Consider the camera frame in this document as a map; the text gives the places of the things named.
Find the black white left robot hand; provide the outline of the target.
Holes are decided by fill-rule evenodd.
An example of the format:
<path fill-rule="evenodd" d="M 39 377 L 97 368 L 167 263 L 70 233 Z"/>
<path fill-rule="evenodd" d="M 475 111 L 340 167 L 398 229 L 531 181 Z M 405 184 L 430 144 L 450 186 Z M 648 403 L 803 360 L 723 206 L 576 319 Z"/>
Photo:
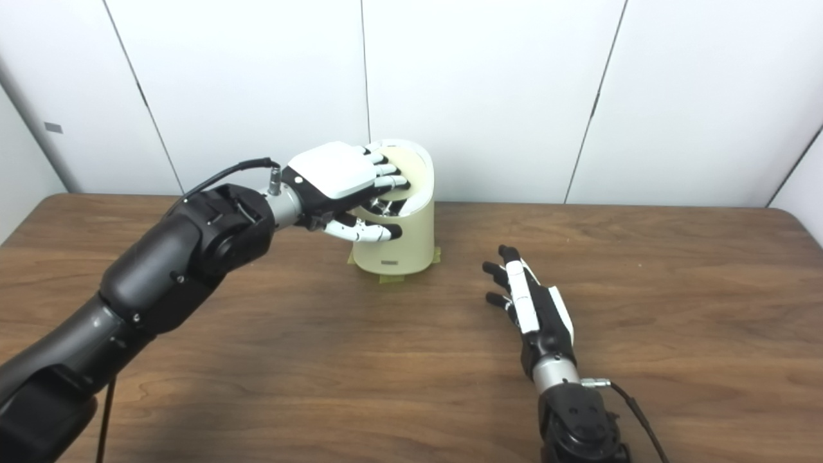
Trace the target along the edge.
<path fill-rule="evenodd" d="M 296 225 L 344 241 L 381 242 L 402 237 L 397 224 L 379 224 L 352 210 L 410 182 L 385 155 L 342 141 L 300 153 L 286 164 L 280 181 L 298 200 Z"/>

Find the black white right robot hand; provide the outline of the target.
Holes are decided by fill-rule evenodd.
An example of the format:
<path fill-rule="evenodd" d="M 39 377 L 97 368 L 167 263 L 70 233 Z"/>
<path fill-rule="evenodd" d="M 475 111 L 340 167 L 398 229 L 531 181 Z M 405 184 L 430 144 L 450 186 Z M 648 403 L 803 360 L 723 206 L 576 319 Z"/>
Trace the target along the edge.
<path fill-rule="evenodd" d="M 539 361 L 545 358 L 576 365 L 570 319 L 561 316 L 552 288 L 541 284 L 516 248 L 501 245 L 498 254 L 503 263 L 485 261 L 482 270 L 506 293 L 488 292 L 485 301 L 503 309 L 520 331 L 521 363 L 527 378 L 533 379 Z"/>

